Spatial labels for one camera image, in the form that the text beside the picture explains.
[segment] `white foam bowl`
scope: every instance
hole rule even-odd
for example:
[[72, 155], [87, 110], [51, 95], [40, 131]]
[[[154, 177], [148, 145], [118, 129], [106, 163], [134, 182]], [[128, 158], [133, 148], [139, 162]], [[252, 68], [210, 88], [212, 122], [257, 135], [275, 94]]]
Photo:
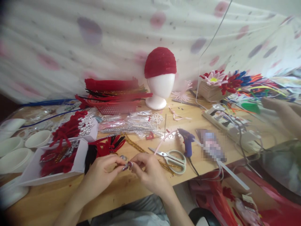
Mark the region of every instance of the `white foam bowl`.
[[34, 153], [28, 148], [14, 150], [0, 159], [0, 174], [22, 173]]
[[21, 137], [12, 137], [0, 142], [0, 157], [12, 152], [13, 150], [24, 147], [24, 140]]
[[39, 148], [45, 146], [50, 139], [51, 132], [49, 130], [42, 130], [30, 136], [25, 142], [27, 148]]

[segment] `scissors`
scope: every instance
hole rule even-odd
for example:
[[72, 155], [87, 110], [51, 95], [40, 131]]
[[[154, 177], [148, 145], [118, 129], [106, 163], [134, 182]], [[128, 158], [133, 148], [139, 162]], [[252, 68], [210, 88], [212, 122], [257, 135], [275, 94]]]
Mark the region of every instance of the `scissors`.
[[[156, 149], [155, 148], [148, 148], [149, 150], [155, 152]], [[172, 156], [172, 153], [177, 153], [181, 156], [182, 159], [179, 159], [175, 156]], [[158, 151], [157, 154], [161, 155], [164, 157], [164, 159], [166, 160], [167, 164], [168, 165], [176, 165], [176, 166], [180, 166], [182, 171], [178, 172], [178, 171], [175, 171], [172, 167], [169, 166], [169, 168], [176, 174], [183, 174], [185, 173], [185, 170], [186, 170], [186, 158], [185, 156], [177, 151], [177, 150], [171, 150], [169, 152], [161, 152], [161, 151]]]

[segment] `smartphone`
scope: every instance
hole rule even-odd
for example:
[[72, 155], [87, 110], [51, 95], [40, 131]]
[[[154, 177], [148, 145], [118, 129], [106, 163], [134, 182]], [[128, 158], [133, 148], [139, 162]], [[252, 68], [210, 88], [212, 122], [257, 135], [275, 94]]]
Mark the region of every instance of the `smartphone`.
[[224, 152], [220, 148], [218, 139], [212, 131], [206, 129], [196, 129], [196, 133], [200, 142], [204, 145], [204, 151], [208, 156], [210, 156], [210, 158], [212, 158], [214, 161], [227, 161]]

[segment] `red plastic basket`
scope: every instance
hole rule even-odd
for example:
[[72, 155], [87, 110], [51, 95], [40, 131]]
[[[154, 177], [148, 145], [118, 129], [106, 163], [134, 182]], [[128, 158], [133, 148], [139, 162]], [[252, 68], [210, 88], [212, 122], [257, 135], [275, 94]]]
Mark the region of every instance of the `red plastic basket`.
[[98, 100], [87, 100], [91, 107], [96, 107], [102, 115], [127, 114], [135, 112], [139, 100], [127, 102], [100, 102]]

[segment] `purple glue gun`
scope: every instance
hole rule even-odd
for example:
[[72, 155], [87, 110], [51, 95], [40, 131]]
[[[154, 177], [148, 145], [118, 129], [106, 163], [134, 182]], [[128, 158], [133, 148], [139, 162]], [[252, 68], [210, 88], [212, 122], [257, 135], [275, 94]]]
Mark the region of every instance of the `purple glue gun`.
[[191, 143], [194, 142], [195, 136], [184, 129], [178, 129], [178, 131], [179, 131], [179, 134], [181, 134], [182, 137], [184, 138], [184, 144], [185, 144], [184, 155], [186, 157], [190, 158], [192, 156]]

